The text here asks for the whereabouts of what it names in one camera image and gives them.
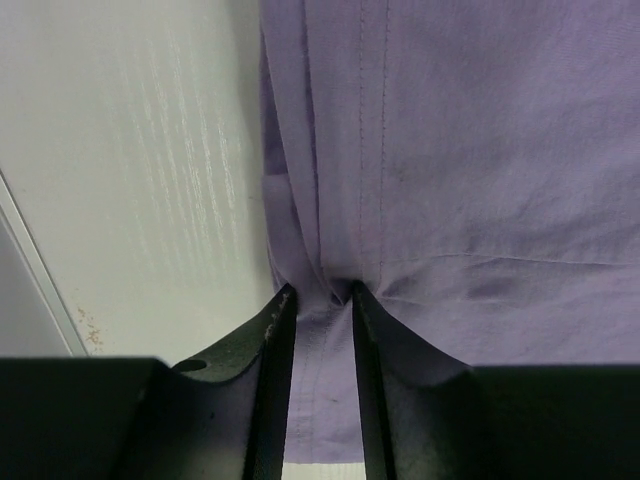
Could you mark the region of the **purple t-shirt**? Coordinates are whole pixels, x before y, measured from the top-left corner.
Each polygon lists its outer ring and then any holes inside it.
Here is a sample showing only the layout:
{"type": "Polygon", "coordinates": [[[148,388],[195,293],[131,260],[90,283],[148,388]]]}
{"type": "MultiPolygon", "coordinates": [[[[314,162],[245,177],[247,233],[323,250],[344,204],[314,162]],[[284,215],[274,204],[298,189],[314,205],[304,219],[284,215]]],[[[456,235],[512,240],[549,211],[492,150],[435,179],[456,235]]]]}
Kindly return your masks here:
{"type": "Polygon", "coordinates": [[[639,359],[635,1],[264,1],[285,458],[362,458],[350,286],[468,364],[639,359]]]}

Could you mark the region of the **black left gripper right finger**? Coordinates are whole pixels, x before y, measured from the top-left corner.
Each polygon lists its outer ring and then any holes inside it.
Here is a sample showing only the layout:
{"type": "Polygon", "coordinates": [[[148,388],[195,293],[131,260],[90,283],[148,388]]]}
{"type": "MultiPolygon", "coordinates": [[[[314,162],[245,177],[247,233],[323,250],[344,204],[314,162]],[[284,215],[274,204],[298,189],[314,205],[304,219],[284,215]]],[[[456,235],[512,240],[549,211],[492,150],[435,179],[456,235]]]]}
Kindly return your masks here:
{"type": "Polygon", "coordinates": [[[635,479],[635,365],[469,366],[352,290],[370,479],[635,479]]]}

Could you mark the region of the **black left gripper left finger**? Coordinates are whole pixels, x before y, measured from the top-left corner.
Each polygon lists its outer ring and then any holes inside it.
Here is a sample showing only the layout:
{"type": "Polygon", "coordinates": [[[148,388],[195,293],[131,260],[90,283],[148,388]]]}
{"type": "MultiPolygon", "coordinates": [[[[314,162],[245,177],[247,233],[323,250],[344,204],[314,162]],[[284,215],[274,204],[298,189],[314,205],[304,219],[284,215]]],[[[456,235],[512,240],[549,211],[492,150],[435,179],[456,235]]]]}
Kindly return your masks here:
{"type": "Polygon", "coordinates": [[[5,358],[5,479],[277,479],[297,295],[199,353],[156,358],[5,358]]]}

